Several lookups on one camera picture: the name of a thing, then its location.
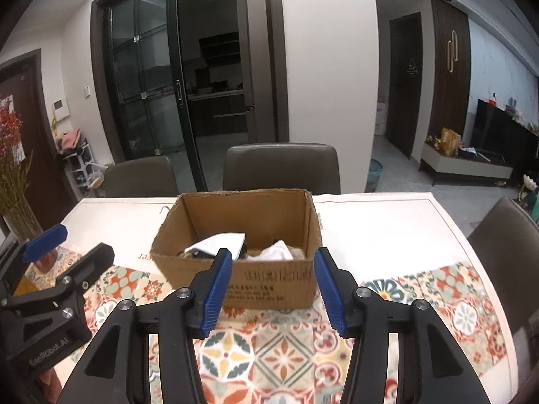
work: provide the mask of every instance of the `white tablecloth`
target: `white tablecloth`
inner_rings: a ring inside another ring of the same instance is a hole
[[[499,319],[507,355],[481,377],[492,404],[506,404],[518,388],[516,352],[506,316],[483,266],[430,193],[369,193],[313,197],[323,245],[359,283],[470,262]],[[83,199],[64,219],[63,244],[84,254],[112,246],[114,264],[159,274],[148,253],[175,198]]]

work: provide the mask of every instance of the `patterned tablecloth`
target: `patterned tablecloth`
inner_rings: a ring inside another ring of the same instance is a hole
[[[59,248],[58,262],[49,274],[31,268],[27,276],[39,288],[49,287],[79,258],[79,254]],[[471,264],[456,263],[362,285],[395,302],[427,299],[479,376],[506,354],[500,323]],[[171,291],[162,276],[112,266],[85,294],[88,326],[96,333],[120,299],[130,298],[142,305],[160,301]],[[195,350],[209,404],[331,404],[340,400],[352,344],[352,339],[339,338],[331,328],[317,294],[309,310],[223,309],[217,328],[208,339],[195,340]],[[157,335],[150,336],[149,348],[152,403],[160,403]],[[76,363],[83,351],[75,351],[71,362]],[[391,334],[384,403],[394,402],[397,357],[397,334]]]

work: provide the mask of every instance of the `wall sign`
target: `wall sign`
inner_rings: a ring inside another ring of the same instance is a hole
[[[408,70],[406,70],[406,72],[411,77],[418,75],[419,70],[416,67],[416,61],[414,61],[413,58],[410,59],[410,63],[408,64]]]

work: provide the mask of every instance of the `door handle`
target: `door handle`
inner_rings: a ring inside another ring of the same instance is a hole
[[[174,84],[176,85],[176,98],[178,99],[178,105],[180,106],[180,108],[182,108],[183,107],[182,84],[178,79],[174,82]]]
[[[452,49],[452,42],[447,42],[447,71],[453,72],[454,69],[454,59],[453,59],[453,49]]]
[[[454,52],[453,60],[456,62],[459,60],[459,35],[457,35],[454,30],[451,31],[451,41],[453,43]]]

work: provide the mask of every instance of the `pink bag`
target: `pink bag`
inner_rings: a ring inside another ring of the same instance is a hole
[[[73,129],[72,131],[64,133],[62,137],[62,150],[69,150],[75,148],[79,143],[80,129]]]

